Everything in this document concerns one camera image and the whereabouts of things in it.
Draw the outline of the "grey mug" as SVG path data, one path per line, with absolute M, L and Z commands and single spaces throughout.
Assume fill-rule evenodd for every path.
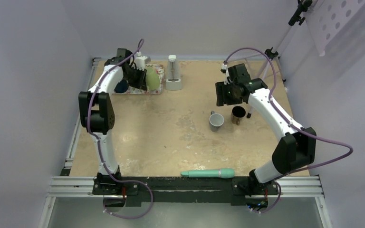
M 209 117 L 209 126 L 212 132 L 218 131 L 224 124 L 224 117 L 216 113 L 215 111 L 211 111 L 211 115 Z

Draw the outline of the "perforated music stand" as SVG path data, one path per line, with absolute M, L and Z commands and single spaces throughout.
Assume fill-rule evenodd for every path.
M 281 49 L 295 118 L 365 120 L 365 0 L 315 0 L 304 26 L 290 26 L 291 0 L 240 8 L 240 40 Z

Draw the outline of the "brown mug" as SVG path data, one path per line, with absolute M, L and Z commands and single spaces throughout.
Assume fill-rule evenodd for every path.
M 240 125 L 242 118 L 246 116 L 246 109 L 241 106 L 235 106 L 231 111 L 231 122 Z

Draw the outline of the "green mug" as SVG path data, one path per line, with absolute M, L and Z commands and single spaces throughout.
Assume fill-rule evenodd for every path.
M 160 78 L 155 69 L 152 67 L 146 68 L 146 87 L 148 91 L 157 90 L 160 86 Z

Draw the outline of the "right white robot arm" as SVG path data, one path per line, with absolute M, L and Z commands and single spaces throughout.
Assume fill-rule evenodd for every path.
M 221 66 L 224 82 L 217 82 L 217 106 L 247 103 L 269 124 L 278 144 L 271 160 L 249 172 L 245 188 L 260 193 L 281 175 L 307 166 L 315 160 L 316 132 L 304 128 L 277 103 L 271 90 L 260 78 L 252 79 L 244 64 Z

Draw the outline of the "teal cylindrical tool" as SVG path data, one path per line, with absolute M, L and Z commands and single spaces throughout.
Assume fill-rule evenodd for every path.
M 235 171 L 232 168 L 221 168 L 213 170 L 189 170 L 180 173 L 182 177 L 189 178 L 221 178 L 230 179 L 235 177 Z

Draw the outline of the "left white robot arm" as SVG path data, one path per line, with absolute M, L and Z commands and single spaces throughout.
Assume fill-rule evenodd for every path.
M 78 95 L 81 125 L 93 139 L 99 160 L 95 191 L 118 194 L 124 186 L 112 143 L 115 113 L 110 96 L 122 81 L 132 87 L 146 89 L 145 67 L 150 61 L 150 57 L 139 51 L 133 53 L 119 48 L 116 56 L 105 62 L 98 81 L 88 91 Z

